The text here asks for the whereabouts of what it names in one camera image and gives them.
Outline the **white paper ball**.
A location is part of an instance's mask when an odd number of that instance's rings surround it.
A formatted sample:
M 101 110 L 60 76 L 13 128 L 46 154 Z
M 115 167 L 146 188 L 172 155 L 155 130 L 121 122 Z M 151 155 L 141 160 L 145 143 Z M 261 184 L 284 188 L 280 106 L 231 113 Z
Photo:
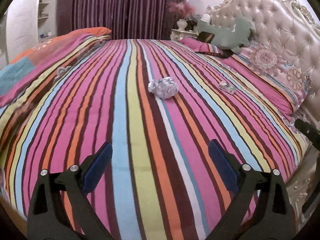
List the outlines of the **white paper ball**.
M 175 96 L 179 89 L 178 84 L 169 76 L 150 81 L 148 84 L 148 91 L 160 99 L 165 100 Z

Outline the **ornate white nightstand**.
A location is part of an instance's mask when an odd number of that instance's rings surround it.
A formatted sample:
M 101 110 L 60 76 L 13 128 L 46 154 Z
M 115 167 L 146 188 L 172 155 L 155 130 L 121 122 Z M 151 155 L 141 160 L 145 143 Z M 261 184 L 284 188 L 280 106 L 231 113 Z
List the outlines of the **ornate white nightstand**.
M 296 231 L 298 232 L 308 219 L 303 217 L 302 206 L 311 190 L 312 180 L 316 170 L 319 151 L 310 145 L 299 167 L 292 178 L 287 182 L 286 188 L 290 203 L 295 212 Z

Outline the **floral pink pillow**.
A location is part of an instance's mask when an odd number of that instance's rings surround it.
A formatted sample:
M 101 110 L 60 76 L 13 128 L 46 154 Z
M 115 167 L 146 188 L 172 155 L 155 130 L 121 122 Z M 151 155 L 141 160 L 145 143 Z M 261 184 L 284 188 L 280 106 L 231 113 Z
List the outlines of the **floral pink pillow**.
M 312 86 L 308 74 L 255 40 L 223 63 L 245 77 L 287 119 L 298 111 Z

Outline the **small tissue pack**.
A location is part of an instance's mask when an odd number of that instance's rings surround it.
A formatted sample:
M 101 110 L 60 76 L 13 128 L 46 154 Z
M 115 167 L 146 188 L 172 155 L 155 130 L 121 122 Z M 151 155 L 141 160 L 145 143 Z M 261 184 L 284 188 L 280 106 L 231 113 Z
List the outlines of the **small tissue pack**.
M 231 85 L 225 81 L 221 81 L 219 83 L 219 89 L 231 95 L 233 95 L 236 91 L 236 87 L 234 85 Z

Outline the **tufted beige headboard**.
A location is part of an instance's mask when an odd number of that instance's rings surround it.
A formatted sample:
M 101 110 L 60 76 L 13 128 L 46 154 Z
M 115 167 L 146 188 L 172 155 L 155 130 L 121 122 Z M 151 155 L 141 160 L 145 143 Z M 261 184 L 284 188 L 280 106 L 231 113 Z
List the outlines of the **tufted beige headboard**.
M 305 6 L 297 0 L 223 0 L 206 12 L 218 27 L 244 16 L 254 25 L 256 41 L 307 73 L 312 86 L 302 109 L 319 121 L 319 25 Z

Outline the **green plush toy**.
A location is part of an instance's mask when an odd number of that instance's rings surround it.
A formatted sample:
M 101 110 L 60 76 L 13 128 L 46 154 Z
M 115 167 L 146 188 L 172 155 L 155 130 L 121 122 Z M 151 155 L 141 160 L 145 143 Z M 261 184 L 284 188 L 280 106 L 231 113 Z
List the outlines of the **green plush toy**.
M 249 38 L 255 32 L 254 25 L 243 16 L 236 17 L 230 28 L 216 27 L 200 20 L 197 23 L 200 32 L 213 34 L 211 44 L 221 50 L 231 50 L 234 54 L 241 53 L 241 47 L 250 45 Z

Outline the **small pink pillow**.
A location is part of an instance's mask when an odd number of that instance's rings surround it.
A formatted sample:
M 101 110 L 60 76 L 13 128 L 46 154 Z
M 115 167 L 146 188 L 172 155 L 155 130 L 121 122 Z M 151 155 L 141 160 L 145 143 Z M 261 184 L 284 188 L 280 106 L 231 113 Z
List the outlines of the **small pink pillow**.
M 220 57 L 223 59 L 226 59 L 233 55 L 233 52 L 231 50 L 222 50 L 219 49 L 217 46 L 212 45 L 211 43 L 204 43 L 191 37 L 185 37 L 181 39 L 179 42 L 187 46 L 191 50 L 195 51 L 196 53 L 204 55 Z

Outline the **striped colourful bedspread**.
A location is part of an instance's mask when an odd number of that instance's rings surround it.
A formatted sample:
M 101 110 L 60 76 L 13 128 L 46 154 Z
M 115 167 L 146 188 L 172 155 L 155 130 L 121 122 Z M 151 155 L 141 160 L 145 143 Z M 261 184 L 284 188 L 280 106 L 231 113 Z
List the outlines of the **striped colourful bedspread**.
M 175 96 L 148 91 L 169 76 Z M 115 239 L 209 235 L 232 199 L 209 157 L 213 139 L 284 180 L 308 149 L 245 77 L 170 41 L 89 37 L 1 107 L 5 188 L 23 216 L 41 170 L 62 172 L 111 143 L 111 163 L 88 198 Z

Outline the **far white nightstand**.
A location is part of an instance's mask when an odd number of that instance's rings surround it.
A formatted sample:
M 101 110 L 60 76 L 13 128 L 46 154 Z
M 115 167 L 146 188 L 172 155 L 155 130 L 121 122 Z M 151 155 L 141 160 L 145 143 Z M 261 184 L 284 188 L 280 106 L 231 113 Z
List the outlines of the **far white nightstand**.
M 180 41 L 181 39 L 185 37 L 191 37 L 191 38 L 197 38 L 198 33 L 195 33 L 193 31 L 181 31 L 178 29 L 172 29 L 171 30 L 171 35 L 170 35 L 170 40 L 171 41 Z

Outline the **pink flower vase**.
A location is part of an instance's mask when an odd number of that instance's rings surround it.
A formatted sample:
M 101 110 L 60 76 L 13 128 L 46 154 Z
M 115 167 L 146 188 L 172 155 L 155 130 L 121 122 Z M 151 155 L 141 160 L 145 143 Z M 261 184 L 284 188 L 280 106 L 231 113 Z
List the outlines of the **pink flower vase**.
M 179 31 L 185 31 L 188 23 L 187 18 L 192 16 L 195 12 L 195 8 L 191 6 L 187 1 L 170 2 L 169 12 L 174 13 L 177 18 L 177 26 Z

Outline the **white wardrobe shelf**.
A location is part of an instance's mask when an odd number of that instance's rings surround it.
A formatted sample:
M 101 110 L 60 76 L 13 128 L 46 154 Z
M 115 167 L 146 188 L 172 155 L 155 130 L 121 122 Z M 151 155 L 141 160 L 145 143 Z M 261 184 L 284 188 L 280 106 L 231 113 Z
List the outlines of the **white wardrobe shelf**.
M 1 19 L 1 59 L 5 65 L 57 35 L 56 8 L 57 0 L 12 0 Z

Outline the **purple curtain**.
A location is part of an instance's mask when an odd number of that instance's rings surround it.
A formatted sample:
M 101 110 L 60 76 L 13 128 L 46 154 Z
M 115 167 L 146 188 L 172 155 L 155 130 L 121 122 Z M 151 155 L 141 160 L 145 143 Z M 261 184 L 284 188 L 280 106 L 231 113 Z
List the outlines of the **purple curtain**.
M 177 16 L 170 3 L 184 0 L 57 0 L 57 35 L 106 27 L 113 39 L 169 40 Z

